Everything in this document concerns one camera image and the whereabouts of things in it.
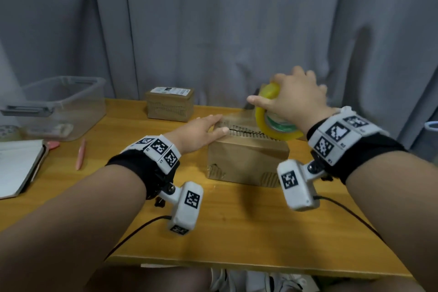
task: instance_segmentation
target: tape roll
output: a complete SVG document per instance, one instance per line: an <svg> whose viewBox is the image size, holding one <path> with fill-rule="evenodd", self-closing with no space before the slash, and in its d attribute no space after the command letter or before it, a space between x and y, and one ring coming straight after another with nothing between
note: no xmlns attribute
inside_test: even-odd
<svg viewBox="0 0 438 292"><path fill-rule="evenodd" d="M259 95L274 99L279 93L280 86L276 83L270 83L260 90ZM260 130L272 139L288 141L303 136L303 133L295 125L278 117L276 114L267 112L261 107L255 108L255 120Z"/></svg>
<svg viewBox="0 0 438 292"><path fill-rule="evenodd" d="M21 140L20 130L14 125L0 125L0 142Z"/></svg>

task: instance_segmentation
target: clear plastic container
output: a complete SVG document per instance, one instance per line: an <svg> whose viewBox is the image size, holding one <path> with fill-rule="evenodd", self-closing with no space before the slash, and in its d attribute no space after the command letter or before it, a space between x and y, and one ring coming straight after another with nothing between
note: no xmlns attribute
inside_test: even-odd
<svg viewBox="0 0 438 292"><path fill-rule="evenodd" d="M0 112L16 117L30 137L75 140L105 115L105 82L82 76L44 79L0 96Z"/></svg>

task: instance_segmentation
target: wooden table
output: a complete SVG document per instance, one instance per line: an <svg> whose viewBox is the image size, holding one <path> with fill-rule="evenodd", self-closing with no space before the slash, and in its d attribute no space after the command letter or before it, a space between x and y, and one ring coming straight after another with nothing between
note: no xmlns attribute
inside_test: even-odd
<svg viewBox="0 0 438 292"><path fill-rule="evenodd" d="M0 201L0 230L15 223L50 198L105 165L107 160L144 135L166 133L182 123L148 119L143 101L108 100L107 115L85 135L82 169L74 169L80 140L51 151L35 182L17 198ZM237 109L196 106L193 118ZM308 162L304 141L289 143L290 158ZM181 158L175 184L187 180L204 187L204 199L194 231L181 237L158 221L141 230L109 260L300 272L340 277L410 276L394 253L364 225L341 208L321 201L321 207L293 212L281 188L270 189L206 178L207 150ZM321 195L330 196L363 217L339 182L317 181ZM126 234L142 223L170 213L171 206L147 201Z"/></svg>

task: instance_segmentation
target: notebook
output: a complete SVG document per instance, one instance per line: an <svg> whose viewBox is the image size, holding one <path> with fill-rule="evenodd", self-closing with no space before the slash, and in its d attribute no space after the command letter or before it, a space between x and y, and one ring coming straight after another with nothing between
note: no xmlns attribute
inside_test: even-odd
<svg viewBox="0 0 438 292"><path fill-rule="evenodd" d="M0 200L27 188L48 151L44 140L0 142Z"/></svg>

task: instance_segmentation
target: shoe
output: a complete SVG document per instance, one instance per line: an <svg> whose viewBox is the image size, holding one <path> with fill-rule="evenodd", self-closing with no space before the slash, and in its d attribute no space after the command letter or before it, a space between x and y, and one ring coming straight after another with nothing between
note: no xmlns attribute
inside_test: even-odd
<svg viewBox="0 0 438 292"><path fill-rule="evenodd" d="M211 292L236 292L233 278L226 269L211 269Z"/></svg>
<svg viewBox="0 0 438 292"><path fill-rule="evenodd" d="M288 292L302 291L302 286L296 282L292 275L274 272L248 271L247 292Z"/></svg>

